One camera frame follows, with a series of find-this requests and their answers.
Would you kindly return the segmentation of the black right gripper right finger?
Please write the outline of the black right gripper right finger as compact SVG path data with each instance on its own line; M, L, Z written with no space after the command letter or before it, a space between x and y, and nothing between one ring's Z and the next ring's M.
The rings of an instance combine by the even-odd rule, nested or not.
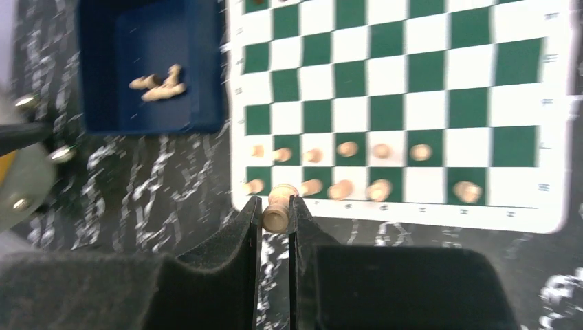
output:
M292 329L515 329L489 260L464 248L345 245L289 203Z

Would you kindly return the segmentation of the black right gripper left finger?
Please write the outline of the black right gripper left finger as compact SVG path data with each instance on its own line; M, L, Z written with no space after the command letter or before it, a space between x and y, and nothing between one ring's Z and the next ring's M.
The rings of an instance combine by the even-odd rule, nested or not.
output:
M2 329L254 329L262 201L179 255L20 252L1 259Z

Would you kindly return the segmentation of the light wooden pawn piece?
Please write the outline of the light wooden pawn piece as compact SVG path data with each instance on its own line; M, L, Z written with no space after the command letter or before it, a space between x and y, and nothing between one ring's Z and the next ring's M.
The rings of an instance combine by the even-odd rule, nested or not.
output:
M272 152L275 162L288 162L292 158L293 152L290 148L279 148Z
M392 155L393 150L389 145L379 143L373 146L371 153L373 157L378 159L388 159Z
M252 157L264 157L264 154L265 154L265 148L263 145L257 144L257 145L251 146L250 155Z
M409 156L416 162L424 162L432 157L432 147L427 144L416 144L411 147Z
M353 157L358 153L358 150L359 146L354 141L343 142L336 148L338 155L341 157Z

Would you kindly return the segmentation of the light wooden king piece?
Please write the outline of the light wooden king piece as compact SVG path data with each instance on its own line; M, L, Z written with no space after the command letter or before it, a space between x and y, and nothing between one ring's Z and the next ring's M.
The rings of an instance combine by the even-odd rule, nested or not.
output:
M353 192L353 182L343 179L338 183L332 184L327 191L327 195L333 200L343 200L348 198Z

